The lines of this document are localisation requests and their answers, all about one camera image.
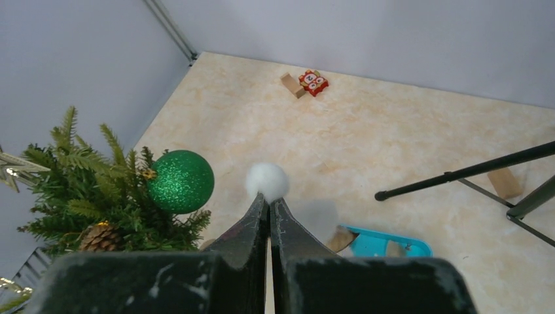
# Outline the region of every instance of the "beige floor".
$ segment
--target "beige floor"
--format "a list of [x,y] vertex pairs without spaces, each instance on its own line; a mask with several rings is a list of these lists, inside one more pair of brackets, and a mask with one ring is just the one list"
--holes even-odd
[[[211,163],[207,239],[250,205],[249,166],[275,162],[291,175],[287,200],[331,198],[347,224],[427,241],[463,274],[481,313],[553,312],[555,249],[507,221],[503,206],[460,183],[383,203],[374,193],[552,141],[555,111],[336,73],[322,73],[322,94],[295,99],[279,77],[304,70],[203,53],[137,144]],[[555,158],[512,170],[529,192],[555,173]],[[472,181],[492,190],[485,175]],[[555,237],[554,205],[526,222]]]

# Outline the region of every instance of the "gray wall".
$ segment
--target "gray wall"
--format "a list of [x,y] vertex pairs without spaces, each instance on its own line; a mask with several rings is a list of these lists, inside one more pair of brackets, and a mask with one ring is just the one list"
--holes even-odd
[[[106,151],[98,124],[126,148],[139,140],[188,61],[139,0],[0,1],[0,145],[19,154],[44,145],[65,110],[79,133]],[[0,184],[0,277],[13,276],[36,246],[15,228],[34,197]]]
[[555,108],[553,0],[163,0],[192,45]]

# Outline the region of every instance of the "white fluffy ball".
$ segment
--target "white fluffy ball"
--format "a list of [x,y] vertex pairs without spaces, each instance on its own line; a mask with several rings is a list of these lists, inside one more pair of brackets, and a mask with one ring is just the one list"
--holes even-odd
[[262,162],[251,167],[245,187],[252,200],[260,192],[268,203],[272,203],[289,192],[289,178],[278,165]]

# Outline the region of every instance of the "red toy block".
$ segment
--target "red toy block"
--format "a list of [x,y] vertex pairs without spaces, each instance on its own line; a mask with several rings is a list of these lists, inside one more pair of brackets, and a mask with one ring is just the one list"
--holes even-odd
[[298,77],[298,81],[304,90],[314,97],[329,86],[328,80],[322,77],[320,72],[312,70],[306,70]]

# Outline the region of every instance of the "green ornament ball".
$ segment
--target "green ornament ball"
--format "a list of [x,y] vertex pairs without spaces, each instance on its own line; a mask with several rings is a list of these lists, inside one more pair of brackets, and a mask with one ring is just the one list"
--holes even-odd
[[214,172],[202,156],[189,150],[174,150],[152,165],[156,175],[147,181],[155,204],[173,214],[200,209],[214,191]]

